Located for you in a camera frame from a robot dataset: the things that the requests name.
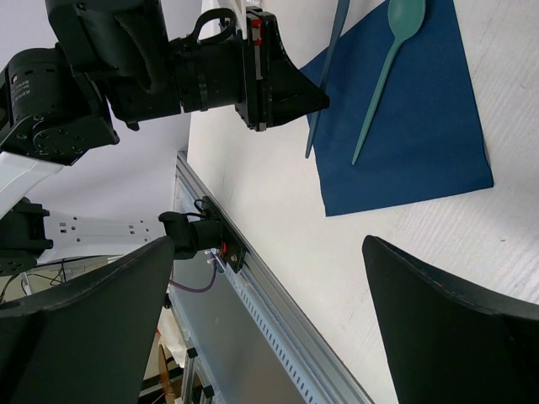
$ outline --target white wall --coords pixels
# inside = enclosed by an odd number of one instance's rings
[[[163,0],[169,37],[188,34],[200,14],[196,0]],[[53,47],[44,0],[0,1],[0,71],[16,53]],[[141,123],[115,122],[120,144],[89,151],[72,167],[35,187],[29,197],[68,214],[129,218],[172,209],[176,151],[187,147],[189,116]]]

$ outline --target black mount bracket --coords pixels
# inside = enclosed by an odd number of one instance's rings
[[[245,244],[210,198],[196,200],[195,207],[200,213],[165,212],[159,216],[174,241],[175,259],[191,259],[198,251],[215,248],[219,252],[217,257],[238,273],[245,260]],[[190,216],[199,220],[189,221]]]
[[[0,220],[0,276],[18,275],[35,267],[53,247],[45,238],[43,218],[49,212],[24,198]]]

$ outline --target teal plastic spoon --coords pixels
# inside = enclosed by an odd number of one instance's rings
[[[378,78],[378,83],[372,94],[371,104],[367,110],[367,115],[363,121],[360,137],[355,145],[354,158],[352,164],[355,164],[357,157],[360,156],[361,148],[365,143],[365,138],[371,127],[372,119],[376,113],[376,107],[380,101],[387,75],[391,69],[391,64],[395,59],[401,45],[417,34],[424,20],[425,0],[389,0],[389,9],[387,19],[389,27],[393,32],[395,40],[387,53],[386,61]]]

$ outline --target white perforated bracket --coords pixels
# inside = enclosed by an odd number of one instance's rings
[[[51,212],[44,220],[45,238],[54,246],[45,250],[38,263],[63,258],[125,255],[165,236],[156,218],[133,221],[104,221]]]

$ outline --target cable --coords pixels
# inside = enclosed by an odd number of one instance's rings
[[[60,274],[63,273],[64,274],[64,279],[60,278],[60,280],[58,280],[58,277],[60,276]],[[60,269],[58,269],[58,274],[56,274],[56,276],[54,277],[54,279],[51,280],[51,282],[49,283],[49,286],[53,286],[53,282],[58,282],[59,284],[62,284],[63,282],[65,282],[66,280],[66,269],[64,268],[64,262],[63,260],[61,261],[61,267]]]
[[[54,278],[49,278],[48,276],[44,276],[44,275],[39,275],[39,274],[28,274],[28,276],[37,276],[39,278],[43,278],[43,279],[47,279],[49,280],[50,282],[57,282],[58,284],[61,284],[61,281],[60,280],[57,280],[57,279],[54,279]]]
[[[0,303],[4,302],[4,297],[6,296],[6,291],[8,290],[9,284],[11,284],[18,276],[19,274],[12,275],[8,282],[6,282],[6,284],[3,286],[2,293],[0,293]]]
[[[205,293],[205,292],[207,292],[208,290],[211,289],[211,287],[213,286],[213,284],[216,281],[217,264],[216,263],[213,264],[213,275],[211,276],[210,283],[205,288],[202,288],[202,289],[190,288],[189,286],[185,286],[184,284],[179,284],[178,282],[174,281],[173,280],[173,278],[174,278],[174,267],[172,268],[171,276],[172,276],[172,278],[168,280],[168,284],[172,285],[174,288],[178,288],[180,290],[184,290],[184,291],[190,292],[190,293]]]

